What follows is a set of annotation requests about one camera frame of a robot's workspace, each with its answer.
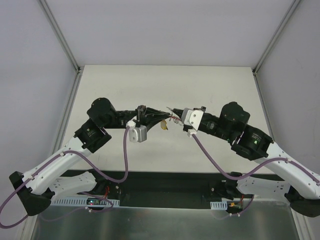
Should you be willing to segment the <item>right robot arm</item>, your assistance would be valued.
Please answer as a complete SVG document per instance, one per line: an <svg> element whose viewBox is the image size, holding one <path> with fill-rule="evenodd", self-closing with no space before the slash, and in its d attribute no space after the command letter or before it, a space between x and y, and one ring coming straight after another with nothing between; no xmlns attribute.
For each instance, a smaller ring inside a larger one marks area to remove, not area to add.
<svg viewBox="0 0 320 240"><path fill-rule="evenodd" d="M249 125L250 114L237 102L225 104L219 116L207 113L205 107L171 111L180 118L183 130L196 141L215 168L231 180L225 184L228 196L269 196L303 216L320 215L319 174L287 154L268 134ZM246 174L226 173L202 145L198 132L227 141L238 156L258 165Z"/></svg>

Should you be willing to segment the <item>yellow key tag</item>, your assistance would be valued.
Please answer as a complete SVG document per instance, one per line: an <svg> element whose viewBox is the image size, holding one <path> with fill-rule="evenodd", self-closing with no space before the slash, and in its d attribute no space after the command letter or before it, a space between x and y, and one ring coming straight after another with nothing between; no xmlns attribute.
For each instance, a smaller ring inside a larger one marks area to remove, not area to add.
<svg viewBox="0 0 320 240"><path fill-rule="evenodd" d="M166 120L162 120L162 121L160 122L160 127L161 127L162 130L165 130L165 131L168 130L168 125L167 125Z"/></svg>

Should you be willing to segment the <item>red handled key organizer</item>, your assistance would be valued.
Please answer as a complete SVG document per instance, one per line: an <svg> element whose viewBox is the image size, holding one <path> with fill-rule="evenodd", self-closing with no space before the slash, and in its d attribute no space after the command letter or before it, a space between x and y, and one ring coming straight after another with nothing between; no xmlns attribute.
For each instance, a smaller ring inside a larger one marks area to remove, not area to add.
<svg viewBox="0 0 320 240"><path fill-rule="evenodd" d="M173 112L171 112L171 114L170 114L169 121L173 122L177 125L180 125L180 126L184 125L182 120L177 115L175 115Z"/></svg>

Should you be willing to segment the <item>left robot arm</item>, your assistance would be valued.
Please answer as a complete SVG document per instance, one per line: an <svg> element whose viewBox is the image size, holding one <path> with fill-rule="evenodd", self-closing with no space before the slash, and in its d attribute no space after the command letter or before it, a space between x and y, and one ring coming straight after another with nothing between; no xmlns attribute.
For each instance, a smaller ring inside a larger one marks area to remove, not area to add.
<svg viewBox="0 0 320 240"><path fill-rule="evenodd" d="M145 105L134 110L116 110L105 97L94 100L87 115L88 120L51 157L29 171L15 171L10 175L14 193L28 216L42 213L54 200L67 195L88 191L102 194L106 183L101 178L124 182L129 174L127 138L134 143L144 142L152 127L170 117L168 112ZM111 140L108 129L124 130L124 176L121 179L107 176L88 159Z"/></svg>

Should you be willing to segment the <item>right aluminium frame post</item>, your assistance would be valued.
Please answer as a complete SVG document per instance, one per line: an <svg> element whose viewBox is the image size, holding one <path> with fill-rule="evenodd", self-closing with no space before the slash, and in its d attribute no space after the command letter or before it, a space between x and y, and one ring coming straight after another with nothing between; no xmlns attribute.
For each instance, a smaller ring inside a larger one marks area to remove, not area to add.
<svg viewBox="0 0 320 240"><path fill-rule="evenodd" d="M257 63L255 64L254 68L252 69L252 73L254 76L257 75L261 67L263 66L264 62L266 61L267 57L270 55L271 51L275 47L277 41L279 40L280 36L282 35L283 31L289 24L291 18L295 14L298 7L301 5L302 0L293 0L289 5L287 11L285 12L284 16L282 17L281 21L279 22L277 28L275 29L273 35L271 36L270 40L268 41L262 55L258 59Z"/></svg>

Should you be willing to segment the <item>left aluminium frame post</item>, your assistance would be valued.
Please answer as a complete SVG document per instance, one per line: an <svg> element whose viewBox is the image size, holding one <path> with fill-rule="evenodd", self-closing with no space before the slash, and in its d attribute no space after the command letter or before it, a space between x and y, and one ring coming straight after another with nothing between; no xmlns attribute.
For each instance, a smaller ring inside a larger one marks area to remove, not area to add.
<svg viewBox="0 0 320 240"><path fill-rule="evenodd" d="M72 53L72 50L46 0L37 0L37 3L39 4L41 10L43 11L49 25L51 26L62 50L64 51L68 61L72 65L73 69L76 73L79 73L81 70L81 67L79 66L74 54Z"/></svg>

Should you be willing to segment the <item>aluminium frame post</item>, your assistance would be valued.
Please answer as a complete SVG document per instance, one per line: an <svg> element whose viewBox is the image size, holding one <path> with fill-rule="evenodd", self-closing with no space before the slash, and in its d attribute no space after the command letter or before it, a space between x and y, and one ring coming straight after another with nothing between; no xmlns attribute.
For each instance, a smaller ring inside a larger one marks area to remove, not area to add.
<svg viewBox="0 0 320 240"><path fill-rule="evenodd" d="M51 26L62 50L64 51L68 61L72 65L73 69L76 73L79 73L81 70L81 67L79 66L74 54L72 53L72 50L46 0L37 0L37 3L39 4L41 10L43 11L49 25Z"/></svg>
<svg viewBox="0 0 320 240"><path fill-rule="evenodd" d="M263 66L264 62L266 61L267 57L270 55L271 51L275 47L277 41L279 40L280 36L282 35L283 31L289 24L291 18L295 14L298 7L301 5L302 0L293 0L289 5L287 11L285 12L284 16L282 17L281 21L279 22L277 28L275 29L273 35L271 36L270 40L268 41L262 55L258 59L257 63L255 64L254 68L252 69L252 73L254 76L257 75L261 67Z"/></svg>

